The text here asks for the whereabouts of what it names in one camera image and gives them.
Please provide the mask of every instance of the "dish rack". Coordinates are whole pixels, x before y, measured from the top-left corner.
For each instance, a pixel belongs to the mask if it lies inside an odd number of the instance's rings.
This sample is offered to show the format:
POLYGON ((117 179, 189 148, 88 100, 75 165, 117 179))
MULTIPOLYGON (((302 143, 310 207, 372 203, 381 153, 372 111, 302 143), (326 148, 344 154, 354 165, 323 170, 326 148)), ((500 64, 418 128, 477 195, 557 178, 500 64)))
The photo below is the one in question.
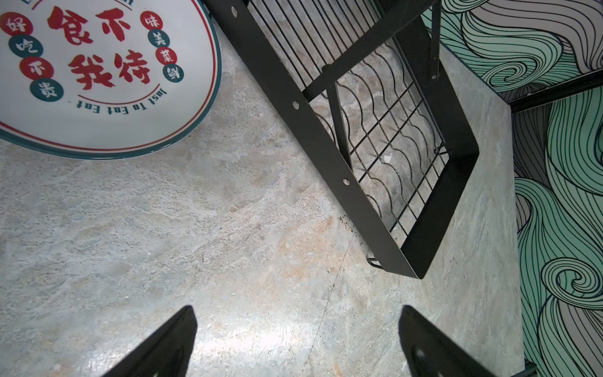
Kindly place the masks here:
POLYGON ((371 249, 367 261, 424 277, 479 154, 439 64, 440 3, 204 3, 371 249))

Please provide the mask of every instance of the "white chinese character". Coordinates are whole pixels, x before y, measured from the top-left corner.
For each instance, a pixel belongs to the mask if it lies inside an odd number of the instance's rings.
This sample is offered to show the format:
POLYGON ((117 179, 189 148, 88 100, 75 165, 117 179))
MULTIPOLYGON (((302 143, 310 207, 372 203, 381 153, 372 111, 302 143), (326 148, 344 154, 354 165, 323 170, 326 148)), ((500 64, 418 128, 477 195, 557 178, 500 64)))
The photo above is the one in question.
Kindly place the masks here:
POLYGON ((56 97, 57 94, 54 92, 54 86, 50 86, 50 83, 39 83, 40 91, 46 98, 50 98, 50 96, 56 97))
POLYGON ((34 41, 27 40, 25 38, 23 38, 23 43, 17 43, 15 44, 15 46, 21 51, 25 51, 25 49, 27 49, 27 51, 32 54, 35 54, 37 52, 36 49, 32 49, 34 48, 34 41))
POLYGON ((163 37, 161 36, 160 32, 153 33, 153 36, 155 37, 155 43, 157 44, 157 46, 165 45, 165 41, 163 40, 163 37))
POLYGON ((168 76, 170 78, 180 78, 180 70, 176 67, 174 67, 174 68, 168 67, 168 76))
POLYGON ((147 23, 147 25, 151 25, 154 28, 159 26, 157 19, 153 15, 151 15, 151 17, 149 17, 149 18, 145 18, 145 22, 147 23))
POLYGON ((42 75, 42 71, 45 71, 46 68, 42 67, 42 62, 40 62, 39 60, 36 62, 33 62, 32 64, 29 64, 29 66, 31 67, 31 72, 32 73, 37 73, 38 75, 42 75))
POLYGON ((23 22, 23 19, 21 17, 17 17, 14 20, 11 20, 10 18, 7 19, 6 26, 8 26, 11 29, 11 31, 20 30, 21 33, 25 32, 25 23, 23 22))
POLYGON ((169 56, 169 50, 168 49, 164 49, 161 51, 161 55, 163 55, 163 61, 164 62, 173 62, 172 57, 169 56))

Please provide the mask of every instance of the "teal circle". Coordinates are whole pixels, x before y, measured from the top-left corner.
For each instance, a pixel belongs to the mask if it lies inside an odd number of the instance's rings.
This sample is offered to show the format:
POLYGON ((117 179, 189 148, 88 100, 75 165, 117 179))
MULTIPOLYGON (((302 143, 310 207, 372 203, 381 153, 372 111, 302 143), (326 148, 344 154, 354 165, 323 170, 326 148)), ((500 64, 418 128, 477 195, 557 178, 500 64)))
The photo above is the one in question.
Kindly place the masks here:
POLYGON ((156 48, 169 47, 168 34, 163 30, 153 29, 148 32, 147 38, 149 39, 149 42, 151 42, 151 44, 156 48))
POLYGON ((22 138, 20 136, 7 132, 1 128, 0 128, 0 139, 20 145, 21 147, 29 148, 29 149, 36 150, 36 151, 43 152, 43 153, 53 154, 55 156, 68 157, 71 159, 117 160, 117 159, 127 159, 127 158, 131 158, 131 157, 137 157, 137 156, 142 156, 144 154, 153 153, 153 152, 159 151, 161 149, 164 149, 165 147, 168 147, 168 146, 172 145, 173 143, 179 141, 180 139, 186 137, 195 128, 197 128, 199 123, 201 123, 203 118, 205 118, 205 116, 211 109, 213 102, 216 100, 216 96, 218 95, 218 89, 220 87, 220 81, 222 79, 222 57, 220 54, 220 46, 219 46, 219 42, 218 42, 218 37, 216 36, 216 31, 213 28, 213 23, 211 23, 211 21, 209 21, 209 15, 207 14, 207 11, 205 10, 203 2, 201 0, 197 0, 197 2, 199 3, 201 11, 203 12, 203 14, 206 17, 207 25, 209 26, 209 29, 212 32, 213 41, 215 42, 215 46, 216 46, 216 60, 218 62, 218 67, 217 67, 217 72, 216 72, 216 86, 213 90, 212 96, 209 98, 209 101, 208 101, 208 104, 207 104, 207 107, 205 108, 205 110, 203 110, 201 115, 197 119, 195 119, 181 133, 175 135, 173 138, 168 139, 162 143, 153 145, 152 147, 143 148, 143 149, 130 151, 130 152, 117 152, 117 153, 85 153, 85 152, 64 150, 64 149, 56 148, 56 147, 50 147, 49 145, 38 144, 38 143, 32 142, 29 139, 22 138))
POLYGON ((38 57, 44 52, 44 47, 42 47, 40 41, 27 34, 17 34, 10 37, 8 47, 20 58, 38 57))
POLYGON ((163 66, 163 75, 172 83, 179 83, 185 77, 185 72, 179 65, 167 64, 163 66))
POLYGON ((30 92, 38 100, 44 102, 55 102, 63 98, 65 94, 63 86, 52 78, 39 78, 30 84, 30 92))

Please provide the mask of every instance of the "ceramic plate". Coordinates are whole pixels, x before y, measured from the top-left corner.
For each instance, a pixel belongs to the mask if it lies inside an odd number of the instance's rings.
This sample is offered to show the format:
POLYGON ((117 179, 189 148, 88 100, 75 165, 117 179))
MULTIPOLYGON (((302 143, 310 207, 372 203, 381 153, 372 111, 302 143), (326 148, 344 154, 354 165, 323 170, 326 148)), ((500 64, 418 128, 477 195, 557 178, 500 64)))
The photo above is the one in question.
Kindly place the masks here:
POLYGON ((0 138, 133 157, 186 136, 213 103, 219 46, 197 0, 0 3, 0 138))

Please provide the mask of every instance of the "green patterned wall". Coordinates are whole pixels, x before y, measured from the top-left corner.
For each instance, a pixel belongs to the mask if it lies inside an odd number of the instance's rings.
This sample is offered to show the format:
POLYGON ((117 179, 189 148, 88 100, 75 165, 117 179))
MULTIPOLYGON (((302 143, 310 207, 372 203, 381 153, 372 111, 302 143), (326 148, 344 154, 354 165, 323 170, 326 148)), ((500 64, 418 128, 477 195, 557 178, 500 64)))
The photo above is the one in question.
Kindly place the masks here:
POLYGON ((526 358, 603 376, 603 88, 513 117, 526 358))
MULTIPOLYGON (((431 27, 431 11, 423 15, 431 27)), ((598 0, 442 0, 441 41, 505 101, 603 68, 598 0)))

